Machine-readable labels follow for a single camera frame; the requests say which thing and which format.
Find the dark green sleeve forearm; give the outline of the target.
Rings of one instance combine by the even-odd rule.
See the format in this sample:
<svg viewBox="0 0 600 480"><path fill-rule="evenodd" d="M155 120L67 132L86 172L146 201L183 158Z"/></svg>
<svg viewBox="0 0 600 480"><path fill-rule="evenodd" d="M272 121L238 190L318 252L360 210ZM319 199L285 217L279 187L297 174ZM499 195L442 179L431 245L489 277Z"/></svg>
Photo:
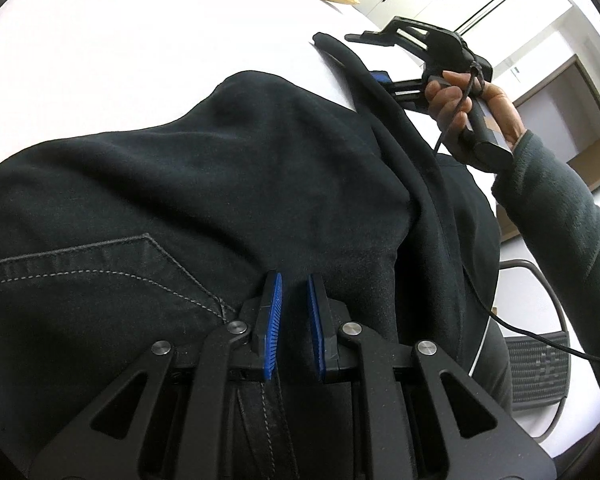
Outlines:
<svg viewBox="0 0 600 480"><path fill-rule="evenodd" d="M530 131L492 193L552 286L583 350L600 358L600 207L592 193Z"/></svg>

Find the right hand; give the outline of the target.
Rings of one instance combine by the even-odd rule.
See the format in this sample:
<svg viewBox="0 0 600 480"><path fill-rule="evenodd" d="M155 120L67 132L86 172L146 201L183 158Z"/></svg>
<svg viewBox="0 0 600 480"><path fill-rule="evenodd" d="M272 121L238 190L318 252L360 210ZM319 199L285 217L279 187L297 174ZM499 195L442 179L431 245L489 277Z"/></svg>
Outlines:
<svg viewBox="0 0 600 480"><path fill-rule="evenodd" d="M471 82L474 89L482 89L478 100L489 109L490 128L504 136L509 148L514 148L527 132L518 110L500 87L490 82L479 84L469 74L448 70L443 73L443 79L448 83L446 86L436 80L428 82L425 98L428 102L428 114L437 123L442 133L441 143L449 152L460 148L458 137L469 125L468 114L474 108L474 100L470 96L464 96L464 92Z"/></svg>

